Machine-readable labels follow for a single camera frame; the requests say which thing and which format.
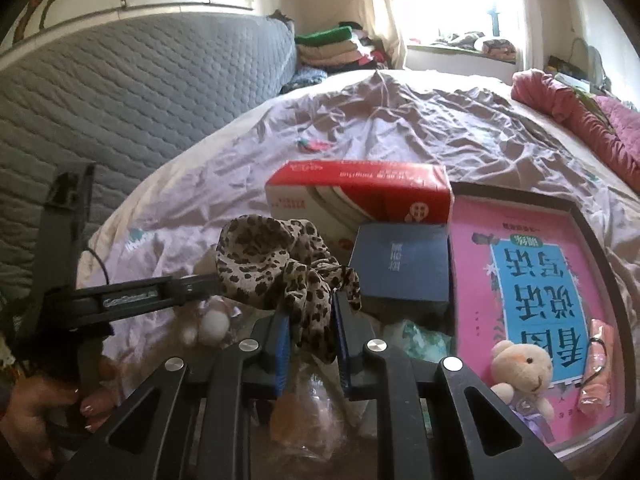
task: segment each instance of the human hand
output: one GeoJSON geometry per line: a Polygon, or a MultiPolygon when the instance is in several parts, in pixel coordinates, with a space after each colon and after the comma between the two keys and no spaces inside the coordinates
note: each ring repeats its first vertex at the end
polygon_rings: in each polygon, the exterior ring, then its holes
{"type": "MultiPolygon", "coordinates": [[[[100,362],[100,375],[113,379],[113,367],[100,362]]],[[[33,376],[14,386],[0,431],[29,474],[42,475],[54,464],[54,454],[46,431],[48,410],[67,408],[80,399],[79,389],[48,377],[33,376]]],[[[81,413],[87,417],[86,428],[94,432],[108,418],[116,405],[114,395],[104,387],[82,400],[81,413]]]]}

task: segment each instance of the cardboard box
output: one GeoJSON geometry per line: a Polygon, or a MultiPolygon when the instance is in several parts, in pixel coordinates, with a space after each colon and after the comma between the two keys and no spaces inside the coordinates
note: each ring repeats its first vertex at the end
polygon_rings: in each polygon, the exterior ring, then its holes
{"type": "Polygon", "coordinates": [[[333,255],[348,264],[368,222],[446,224],[453,194],[442,166],[372,160],[297,160],[265,186],[274,218],[305,218],[333,255]]]}

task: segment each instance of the leopard print scarf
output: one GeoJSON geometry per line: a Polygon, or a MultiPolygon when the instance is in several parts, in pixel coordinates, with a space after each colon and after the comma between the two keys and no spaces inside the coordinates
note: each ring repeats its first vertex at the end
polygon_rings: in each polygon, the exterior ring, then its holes
{"type": "Polygon", "coordinates": [[[241,216],[220,233],[216,265],[223,294],[272,310],[284,301],[292,341],[325,362],[335,358],[331,291],[345,290],[360,309],[356,272],[338,263],[308,220],[241,216]]]}

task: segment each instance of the metal screw head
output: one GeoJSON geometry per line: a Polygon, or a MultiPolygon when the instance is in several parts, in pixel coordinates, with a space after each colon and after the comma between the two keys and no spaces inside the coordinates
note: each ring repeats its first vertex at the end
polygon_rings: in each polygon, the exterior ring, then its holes
{"type": "Polygon", "coordinates": [[[172,357],[164,362],[164,369],[169,372],[177,372],[184,366],[184,361],[179,357],[172,357]]]}
{"type": "Polygon", "coordinates": [[[386,343],[382,339],[372,339],[367,343],[367,348],[372,352],[384,352],[386,350],[386,343]]]}
{"type": "Polygon", "coordinates": [[[450,372],[459,372],[462,370],[462,361],[457,357],[445,357],[442,361],[442,366],[444,366],[450,372]]]}
{"type": "Polygon", "coordinates": [[[255,339],[243,339],[238,346],[243,352],[253,352],[258,349],[260,343],[255,339]]]}

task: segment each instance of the teddy bear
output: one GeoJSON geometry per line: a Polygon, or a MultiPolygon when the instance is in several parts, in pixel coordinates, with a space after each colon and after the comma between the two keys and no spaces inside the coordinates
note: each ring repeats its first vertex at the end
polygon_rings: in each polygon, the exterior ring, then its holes
{"type": "Polygon", "coordinates": [[[494,346],[492,358],[497,384],[491,389],[541,440],[552,442],[548,424],[555,417],[554,407],[544,397],[554,374],[549,354],[536,345],[505,340],[494,346]]]}

